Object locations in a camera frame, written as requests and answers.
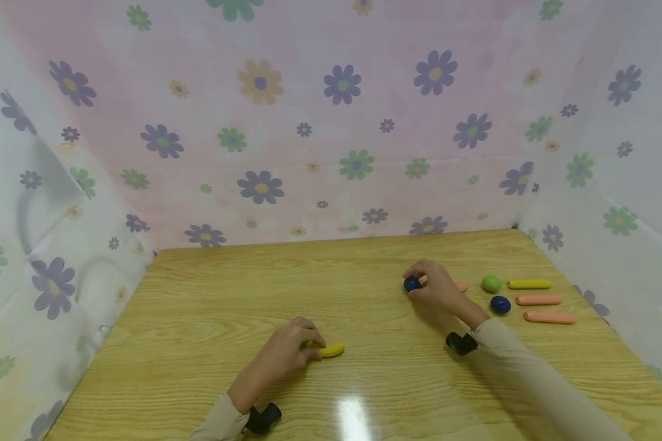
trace blue ball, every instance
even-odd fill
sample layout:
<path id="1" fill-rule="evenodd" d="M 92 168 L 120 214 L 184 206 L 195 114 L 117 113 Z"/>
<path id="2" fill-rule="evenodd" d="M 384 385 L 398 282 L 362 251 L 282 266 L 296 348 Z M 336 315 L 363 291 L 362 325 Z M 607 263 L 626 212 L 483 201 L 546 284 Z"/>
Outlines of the blue ball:
<path id="1" fill-rule="evenodd" d="M 507 314 L 512 305 L 507 298 L 503 296 L 495 296 L 490 299 L 490 307 L 496 314 Z"/>
<path id="2" fill-rule="evenodd" d="M 421 288 L 419 279 L 414 276 L 409 276 L 405 279 L 405 291 L 410 292 L 412 289 Z"/>

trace table surface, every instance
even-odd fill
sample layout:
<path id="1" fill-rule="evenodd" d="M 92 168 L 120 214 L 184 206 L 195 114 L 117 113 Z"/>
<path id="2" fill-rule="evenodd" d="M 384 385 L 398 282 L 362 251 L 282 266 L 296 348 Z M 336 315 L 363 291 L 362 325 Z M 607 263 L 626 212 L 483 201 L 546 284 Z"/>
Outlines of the table surface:
<path id="1" fill-rule="evenodd" d="M 662 441 L 662 385 L 516 230 L 164 250 L 48 440 L 186 440 L 296 315 L 346 351 L 267 391 L 261 402 L 284 415 L 266 440 L 558 439 L 483 354 L 446 350 L 463 325 L 407 301 L 401 274 L 421 257 L 486 306 L 485 274 L 552 280 L 564 302 L 543 308 L 573 312 L 576 325 L 526 322 L 516 305 L 500 320 L 634 440 Z"/>

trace floral backdrop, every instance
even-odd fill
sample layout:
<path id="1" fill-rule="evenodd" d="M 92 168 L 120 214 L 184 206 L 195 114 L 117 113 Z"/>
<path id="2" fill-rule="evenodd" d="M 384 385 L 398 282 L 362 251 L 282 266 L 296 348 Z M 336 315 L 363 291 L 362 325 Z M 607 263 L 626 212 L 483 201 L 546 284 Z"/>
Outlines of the floral backdrop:
<path id="1" fill-rule="evenodd" d="M 653 85 L 662 1 L 0 0 L 0 439 L 51 426 L 147 243 L 519 223 L 662 380 Z"/>

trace beige sleeve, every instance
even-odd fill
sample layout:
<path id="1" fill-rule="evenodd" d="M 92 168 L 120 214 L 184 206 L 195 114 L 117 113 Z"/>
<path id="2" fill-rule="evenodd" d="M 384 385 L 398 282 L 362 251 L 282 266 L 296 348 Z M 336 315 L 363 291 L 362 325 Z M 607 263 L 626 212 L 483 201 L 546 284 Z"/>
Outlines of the beige sleeve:
<path id="1" fill-rule="evenodd" d="M 240 441 L 248 418 L 250 413 L 242 415 L 238 412 L 230 396 L 224 393 L 188 441 Z"/>
<path id="2" fill-rule="evenodd" d="M 516 386 L 539 405 L 565 440 L 632 441 L 601 409 L 530 351 L 502 321 L 480 324 L 473 336 Z"/>

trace purple flower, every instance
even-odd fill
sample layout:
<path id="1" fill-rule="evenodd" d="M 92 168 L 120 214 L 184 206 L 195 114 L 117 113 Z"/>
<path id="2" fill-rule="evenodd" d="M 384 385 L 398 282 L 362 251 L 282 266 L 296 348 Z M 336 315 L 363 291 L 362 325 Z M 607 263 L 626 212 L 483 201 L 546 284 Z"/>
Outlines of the purple flower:
<path id="1" fill-rule="evenodd" d="M 564 246 L 564 242 L 561 241 L 561 238 L 564 237 L 564 233 L 559 231 L 559 227 L 556 225 L 553 227 L 547 225 L 545 229 L 542 230 L 542 242 L 547 244 L 548 250 L 559 251 L 560 246 Z"/>
<path id="2" fill-rule="evenodd" d="M 578 291 L 583 296 L 588 305 L 591 305 L 591 307 L 596 310 L 598 315 L 601 317 L 606 317 L 611 314 L 608 307 L 601 305 L 601 303 L 596 303 L 596 294 L 592 293 L 590 289 L 586 289 L 586 291 L 583 293 L 581 293 L 581 288 L 579 288 L 577 285 L 574 285 L 574 289 L 576 289 L 576 291 Z"/>
<path id="3" fill-rule="evenodd" d="M 130 228 L 131 233 L 139 233 L 139 232 L 146 233 L 150 231 L 150 228 L 147 227 L 147 223 L 143 220 L 140 220 L 140 218 L 135 216 L 135 214 L 127 215 L 127 222 L 125 222 L 125 226 L 127 228 Z"/>
<path id="4" fill-rule="evenodd" d="M 184 147 L 178 143 L 179 135 L 174 132 L 168 133 L 167 127 L 158 124 L 156 129 L 147 124 L 145 125 L 147 132 L 142 132 L 140 138 L 147 141 L 147 149 L 151 152 L 159 152 L 159 157 L 166 159 L 167 157 L 179 158 L 179 152 L 184 151 Z"/>
<path id="5" fill-rule="evenodd" d="M 384 134 L 388 134 L 395 129 L 395 121 L 392 119 L 386 119 L 379 124 L 379 129 L 381 129 Z"/>
<path id="6" fill-rule="evenodd" d="M 77 141 L 81 134 L 78 132 L 78 129 L 74 129 L 71 126 L 67 127 L 64 131 L 62 131 L 61 136 L 63 136 L 64 140 L 68 141 L 69 143 L 72 143 L 74 141 Z"/>
<path id="7" fill-rule="evenodd" d="M 360 75 L 353 75 L 353 66 L 350 64 L 344 70 L 341 66 L 335 65 L 333 68 L 333 76 L 326 75 L 324 83 L 328 86 L 324 89 L 324 94 L 327 97 L 333 97 L 333 104 L 340 104 L 341 99 L 346 104 L 353 102 L 353 97 L 360 94 Z"/>
<path id="8" fill-rule="evenodd" d="M 308 122 L 303 122 L 297 126 L 297 133 L 299 136 L 309 136 L 311 135 L 311 126 L 309 126 Z"/>
<path id="9" fill-rule="evenodd" d="M 202 247 L 221 246 L 226 241 L 220 230 L 211 229 L 209 224 L 203 224 L 201 227 L 192 225 L 191 230 L 184 232 L 189 236 L 189 242 L 200 243 Z"/>
<path id="10" fill-rule="evenodd" d="M 387 212 L 382 208 L 371 208 L 369 211 L 363 213 L 363 222 L 368 224 L 379 224 L 381 221 L 387 219 Z"/>
<path id="11" fill-rule="evenodd" d="M 448 222 L 443 222 L 444 217 L 438 216 L 432 219 L 431 217 L 425 217 L 421 222 L 415 222 L 412 224 L 412 229 L 409 231 L 410 234 L 439 234 L 444 232 L 444 228 L 449 224 Z"/>
<path id="12" fill-rule="evenodd" d="M 49 73 L 59 83 L 61 93 L 70 97 L 71 102 L 76 104 L 76 106 L 81 106 L 81 103 L 86 104 L 88 107 L 93 106 L 91 98 L 96 97 L 96 92 L 94 89 L 86 86 L 88 84 L 86 75 L 80 72 L 74 72 L 66 61 L 59 61 L 58 66 L 53 61 L 49 61 L 49 66 L 51 66 Z"/>
<path id="13" fill-rule="evenodd" d="M 633 92 L 642 85 L 637 80 L 641 74 L 642 69 L 636 70 L 636 65 L 634 64 L 630 65 L 626 71 L 619 70 L 615 74 L 615 81 L 608 85 L 608 90 L 611 92 L 608 96 L 608 101 L 613 101 L 616 107 L 620 105 L 621 100 L 623 102 L 630 101 L 630 98 L 633 97 Z"/>
<path id="14" fill-rule="evenodd" d="M 443 92 L 444 86 L 450 86 L 454 83 L 454 76 L 451 75 L 458 69 L 459 64 L 451 61 L 451 51 L 444 51 L 439 56 L 439 52 L 429 52 L 428 63 L 420 61 L 417 63 L 416 70 L 419 75 L 414 77 L 414 85 L 421 86 L 421 94 L 427 96 L 434 90 L 437 96 Z"/>
<path id="15" fill-rule="evenodd" d="M 567 106 L 564 106 L 561 110 L 561 115 L 566 116 L 567 118 L 570 116 L 576 115 L 576 112 L 579 111 L 579 108 L 576 107 L 576 104 L 568 104 Z"/>
<path id="16" fill-rule="evenodd" d="M 630 143 L 630 141 L 625 141 L 624 143 L 621 143 L 618 145 L 618 157 L 622 158 L 624 156 L 628 156 L 630 153 L 633 152 L 633 144 Z"/>
<path id="17" fill-rule="evenodd" d="M 25 186 L 25 189 L 37 189 L 42 185 L 42 177 L 36 171 L 25 171 L 24 175 L 20 175 L 20 184 Z"/>
<path id="18" fill-rule="evenodd" d="M 459 143 L 459 148 L 465 148 L 466 145 L 475 148 L 479 141 L 488 138 L 485 131 L 490 127 L 493 127 L 493 123 L 488 121 L 488 113 L 483 113 L 480 118 L 475 113 L 471 113 L 467 122 L 456 125 L 458 133 L 454 135 L 454 140 Z"/>
<path id="19" fill-rule="evenodd" d="M 64 260 L 61 257 L 52 260 L 48 269 L 47 264 L 41 260 L 32 262 L 32 268 L 37 273 L 32 276 L 32 285 L 37 291 L 42 292 L 42 295 L 37 297 L 37 301 L 34 302 L 34 309 L 44 311 L 49 308 L 47 312 L 49 320 L 56 319 L 62 310 L 71 311 L 69 297 L 74 295 L 76 288 L 68 282 L 74 278 L 76 270 L 64 269 Z"/>
<path id="20" fill-rule="evenodd" d="M 15 101 L 15 98 L 11 96 L 10 92 L 6 90 L 0 93 L 0 98 L 2 98 L 2 102 L 7 104 L 7 107 L 2 108 L 2 114 L 15 120 L 12 123 L 15 129 L 18 129 L 20 132 L 28 129 L 30 134 L 37 135 L 37 129 L 34 128 L 32 121 L 25 115 L 25 111 L 21 109 L 20 104 Z"/>
<path id="21" fill-rule="evenodd" d="M 284 191 L 280 189 L 283 185 L 283 180 L 280 178 L 272 178 L 272 175 L 267 170 L 262 170 L 260 176 L 256 172 L 248 171 L 245 173 L 248 180 L 239 179 L 238 186 L 242 187 L 241 196 L 243 198 L 252 198 L 256 204 L 261 204 L 266 200 L 269 204 L 276 204 L 275 198 L 284 196 Z"/>
<path id="22" fill-rule="evenodd" d="M 514 192 L 522 195 L 527 188 L 527 184 L 530 182 L 533 167 L 534 164 L 528 161 L 522 164 L 520 170 L 516 170 L 515 168 L 508 170 L 506 173 L 507 179 L 500 182 L 500 189 L 506 189 L 504 193 L 506 195 L 512 195 Z"/>
<path id="23" fill-rule="evenodd" d="M 61 413 L 61 409 L 64 407 L 64 402 L 58 400 L 51 407 L 48 413 L 40 413 L 37 418 L 34 419 L 32 423 L 32 428 L 30 429 L 30 437 L 25 441 L 42 441 L 44 437 L 47 436 L 49 428 L 53 426 L 53 423 L 56 422 L 56 417 Z"/>

